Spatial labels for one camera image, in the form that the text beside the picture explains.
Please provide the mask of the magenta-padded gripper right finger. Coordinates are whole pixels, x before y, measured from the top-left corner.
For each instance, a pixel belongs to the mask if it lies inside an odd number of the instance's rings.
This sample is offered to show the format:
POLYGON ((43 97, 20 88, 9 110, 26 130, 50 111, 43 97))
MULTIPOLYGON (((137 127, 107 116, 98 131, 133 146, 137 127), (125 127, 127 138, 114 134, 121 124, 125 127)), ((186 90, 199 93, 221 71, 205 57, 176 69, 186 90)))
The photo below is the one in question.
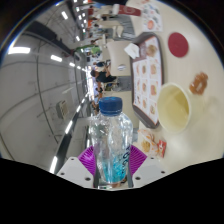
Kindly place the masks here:
POLYGON ((127 174, 129 188, 140 188, 165 176, 166 170, 155 156, 148 157, 137 147, 130 147, 127 174))

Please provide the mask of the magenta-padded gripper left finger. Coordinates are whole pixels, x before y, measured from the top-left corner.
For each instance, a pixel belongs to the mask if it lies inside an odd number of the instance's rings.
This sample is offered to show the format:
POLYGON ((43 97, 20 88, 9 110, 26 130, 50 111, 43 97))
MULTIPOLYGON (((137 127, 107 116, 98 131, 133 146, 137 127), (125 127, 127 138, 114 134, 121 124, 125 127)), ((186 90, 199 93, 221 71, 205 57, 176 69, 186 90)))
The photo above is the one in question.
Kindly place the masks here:
POLYGON ((78 157, 70 157, 57 175, 84 188, 97 188, 99 175, 93 147, 86 148, 78 157))

